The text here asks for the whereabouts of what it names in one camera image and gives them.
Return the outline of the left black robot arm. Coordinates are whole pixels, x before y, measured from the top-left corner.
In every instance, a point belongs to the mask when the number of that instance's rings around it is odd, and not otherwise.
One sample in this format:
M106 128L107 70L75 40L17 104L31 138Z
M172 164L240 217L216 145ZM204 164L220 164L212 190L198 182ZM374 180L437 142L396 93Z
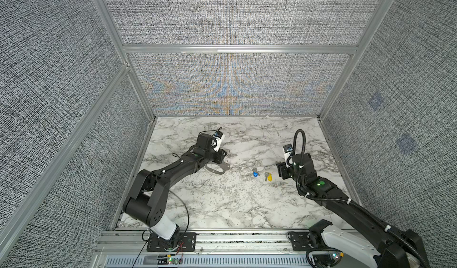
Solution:
M160 238L173 239L179 226L165 215L170 188L208 163L222 164L227 156L221 148L223 139L220 130L212 135L201 132L196 144L172 164L154 171L140 171L123 203L123 212L147 225Z

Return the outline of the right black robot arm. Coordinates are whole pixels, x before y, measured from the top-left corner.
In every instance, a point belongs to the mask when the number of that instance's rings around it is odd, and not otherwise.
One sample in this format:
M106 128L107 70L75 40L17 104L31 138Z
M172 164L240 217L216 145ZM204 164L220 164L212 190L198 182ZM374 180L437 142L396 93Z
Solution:
M369 268L428 268L430 263L422 238L412 230L402 231L381 220L353 201L332 181L318 176L309 153L287 153L277 163L278 174L295 182L300 196L332 211L359 236L345 235L330 221L320 220L301 242L311 267L332 266L348 254Z

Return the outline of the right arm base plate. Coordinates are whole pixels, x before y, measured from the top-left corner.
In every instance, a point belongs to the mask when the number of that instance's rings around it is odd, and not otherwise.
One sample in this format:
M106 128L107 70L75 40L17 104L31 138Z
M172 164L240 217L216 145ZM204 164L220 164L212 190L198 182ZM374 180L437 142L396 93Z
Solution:
M315 232L296 232L287 233L287 238L291 242L293 251L336 251L340 250L326 245L321 237Z

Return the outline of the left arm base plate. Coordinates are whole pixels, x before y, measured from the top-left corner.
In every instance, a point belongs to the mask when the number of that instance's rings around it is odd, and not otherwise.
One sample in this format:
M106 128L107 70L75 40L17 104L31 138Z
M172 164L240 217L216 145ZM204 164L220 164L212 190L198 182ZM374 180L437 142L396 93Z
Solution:
M155 233L151 233L146 246L147 252L158 252L158 253L177 253L177 250L183 252L194 252L196 246L197 233L186 232L179 233L172 237L172 239L166 240L161 238Z

